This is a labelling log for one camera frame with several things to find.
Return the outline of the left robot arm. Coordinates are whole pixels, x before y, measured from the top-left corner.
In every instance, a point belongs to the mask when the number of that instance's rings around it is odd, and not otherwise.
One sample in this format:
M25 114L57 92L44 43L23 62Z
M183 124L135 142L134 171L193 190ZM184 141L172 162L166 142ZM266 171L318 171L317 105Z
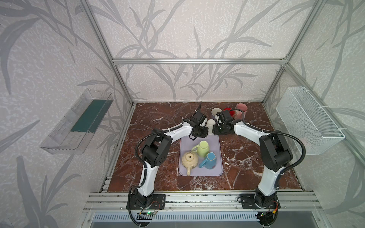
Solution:
M136 197L142 200L152 197L159 166L166 160L172 143L186 136L193 139L207 137L207 120L206 115L196 110L178 125L163 130L154 129L137 143L135 156L142 163L143 171L139 185L133 190Z

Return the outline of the red mug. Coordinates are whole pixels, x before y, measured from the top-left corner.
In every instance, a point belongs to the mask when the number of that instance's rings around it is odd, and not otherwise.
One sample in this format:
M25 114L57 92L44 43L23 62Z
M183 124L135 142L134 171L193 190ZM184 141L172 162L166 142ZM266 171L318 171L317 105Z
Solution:
M229 111L231 117L235 117L235 111L232 108L224 108L224 111Z

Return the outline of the pink patterned mug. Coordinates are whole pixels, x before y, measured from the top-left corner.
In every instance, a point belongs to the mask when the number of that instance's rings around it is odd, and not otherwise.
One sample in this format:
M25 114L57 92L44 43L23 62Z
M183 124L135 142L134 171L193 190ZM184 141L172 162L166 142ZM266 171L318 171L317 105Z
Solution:
M239 109L240 111L235 111L236 112L236 119L244 119L245 115L248 111L248 107L246 104L243 103L239 103L236 105L236 109Z

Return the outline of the lavender mug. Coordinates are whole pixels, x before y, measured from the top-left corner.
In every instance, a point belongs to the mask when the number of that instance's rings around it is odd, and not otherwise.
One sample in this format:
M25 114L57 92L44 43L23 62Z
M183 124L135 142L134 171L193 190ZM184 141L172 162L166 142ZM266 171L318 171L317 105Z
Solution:
M220 108L213 108L212 111L211 111L212 117L216 118L217 114L220 113L220 112L222 112L222 110Z

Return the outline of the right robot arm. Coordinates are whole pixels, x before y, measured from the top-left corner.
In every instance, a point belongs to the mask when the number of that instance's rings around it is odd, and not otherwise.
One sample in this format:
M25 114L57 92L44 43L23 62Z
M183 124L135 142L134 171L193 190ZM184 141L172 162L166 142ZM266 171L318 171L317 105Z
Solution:
M244 120L234 119L228 110L218 112L216 122L217 124L213 126L214 135L236 134L260 146L264 172L255 190L255 201L263 207L264 204L274 200L279 179L284 172L291 168L288 163L293 159L286 138L293 140L297 140L297 138L281 131L260 129Z

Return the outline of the white mug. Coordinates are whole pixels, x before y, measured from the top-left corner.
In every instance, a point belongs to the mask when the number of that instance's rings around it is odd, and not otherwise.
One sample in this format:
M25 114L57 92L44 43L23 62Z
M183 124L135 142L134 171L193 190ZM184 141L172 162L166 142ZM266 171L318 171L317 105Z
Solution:
M213 127L216 125L215 119L209 119L207 121L208 135L213 135Z

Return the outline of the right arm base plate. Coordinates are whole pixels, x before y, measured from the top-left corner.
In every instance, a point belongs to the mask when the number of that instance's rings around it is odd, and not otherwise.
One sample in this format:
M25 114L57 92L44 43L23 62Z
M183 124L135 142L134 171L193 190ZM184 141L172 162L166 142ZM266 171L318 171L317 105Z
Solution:
M239 195L237 201L242 205L243 209L274 210L281 208L276 194L261 196L257 193L244 193Z

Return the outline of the light green mug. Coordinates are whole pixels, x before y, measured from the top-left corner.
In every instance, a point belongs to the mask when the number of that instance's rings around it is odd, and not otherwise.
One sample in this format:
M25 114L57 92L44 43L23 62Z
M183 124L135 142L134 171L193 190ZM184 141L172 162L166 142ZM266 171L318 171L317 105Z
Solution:
M210 152L210 147L207 141L201 141L194 146L191 151L196 153L199 157L204 158Z

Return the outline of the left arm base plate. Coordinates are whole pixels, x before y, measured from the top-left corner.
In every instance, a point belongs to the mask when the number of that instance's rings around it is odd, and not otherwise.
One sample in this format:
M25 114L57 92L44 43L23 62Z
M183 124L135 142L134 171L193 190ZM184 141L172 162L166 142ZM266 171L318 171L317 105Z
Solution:
M147 197L141 194L131 194L127 200L126 208L128 210L163 210L165 207L166 195L165 194L151 194Z

